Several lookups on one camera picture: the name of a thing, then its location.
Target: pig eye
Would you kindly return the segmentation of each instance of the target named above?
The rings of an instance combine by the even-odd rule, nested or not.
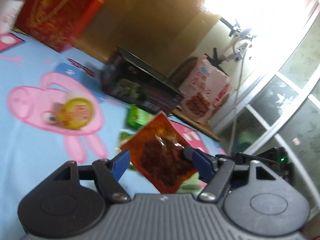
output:
[[[45,113],[44,120],[48,124],[55,124],[57,122],[57,117],[54,113]]]

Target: red snack package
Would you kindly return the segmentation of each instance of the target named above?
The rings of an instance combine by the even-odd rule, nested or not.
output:
[[[57,52],[72,47],[105,0],[27,0],[16,27]]]
[[[206,55],[198,57],[196,67],[179,87],[185,98],[180,107],[190,119],[205,123],[229,93],[229,77],[212,66]]]
[[[120,149],[130,151],[133,165],[161,194],[171,194],[197,172],[183,156],[183,149],[188,145],[160,112]]]

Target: pink pig cartoon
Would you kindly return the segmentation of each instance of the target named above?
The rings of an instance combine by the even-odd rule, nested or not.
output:
[[[69,91],[78,91],[92,102],[95,115],[92,121],[80,130],[68,130],[50,125],[48,114],[52,112],[53,104],[64,104],[66,91],[50,88],[56,84]],[[82,164],[86,160],[86,150],[80,139],[99,158],[106,158],[108,153],[97,132],[103,127],[103,113],[96,98],[82,84],[66,75],[57,72],[47,72],[40,79],[40,87],[20,86],[12,89],[7,98],[9,111],[21,122],[33,127],[59,133],[64,136],[66,151],[71,159]]]

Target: white cable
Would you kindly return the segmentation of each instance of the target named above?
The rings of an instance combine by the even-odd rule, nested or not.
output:
[[[235,45],[237,43],[237,41],[240,39],[240,36],[237,37],[236,41],[233,44],[233,52],[236,53],[236,49],[235,49]],[[243,75],[243,68],[244,68],[244,58],[245,55],[247,54],[247,50],[244,52],[243,58],[242,58],[242,62],[241,62],[241,69],[240,69],[240,77],[239,77],[239,83],[238,83],[238,87],[236,89],[236,97],[235,97],[235,105],[234,108],[232,109],[234,111],[234,117],[233,117],[233,124],[232,124],[232,131],[231,131],[231,138],[230,138],[230,144],[229,144],[229,149],[228,149],[228,155],[231,156],[231,152],[232,152],[232,147],[233,144],[235,142],[235,135],[236,135],[236,125],[237,125],[237,111],[236,111],[236,107],[237,107],[237,101],[238,101],[238,96],[239,96],[239,89],[241,87],[241,80],[242,80],[242,75]]]

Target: pink plastic bag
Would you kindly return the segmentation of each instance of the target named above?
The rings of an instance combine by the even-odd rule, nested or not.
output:
[[[229,77],[212,66],[206,55],[201,55],[196,67],[179,88],[185,96],[180,108],[190,119],[205,123],[228,94],[229,87]]]

